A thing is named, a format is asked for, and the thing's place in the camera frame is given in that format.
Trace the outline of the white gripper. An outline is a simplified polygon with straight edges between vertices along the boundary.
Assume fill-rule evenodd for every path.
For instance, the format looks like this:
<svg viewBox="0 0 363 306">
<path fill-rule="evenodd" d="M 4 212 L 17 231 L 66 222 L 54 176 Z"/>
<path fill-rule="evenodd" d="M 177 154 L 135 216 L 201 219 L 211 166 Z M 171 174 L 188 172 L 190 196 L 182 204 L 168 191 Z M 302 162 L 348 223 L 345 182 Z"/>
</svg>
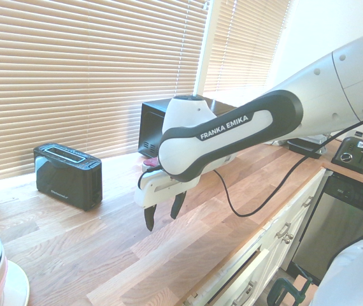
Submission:
<svg viewBox="0 0 363 306">
<path fill-rule="evenodd" d="M 186 191 L 194 188 L 199 180 L 200 176 L 188 182 L 180 182 L 171 178 L 163 170 L 144 175 L 140 187 L 137 187 L 134 193 L 134 201 L 144 208 L 146 228 L 149 231 L 153 230 L 156 204 L 174 197 L 170 216 L 172 219 L 176 219 L 187 195 Z"/>
</svg>

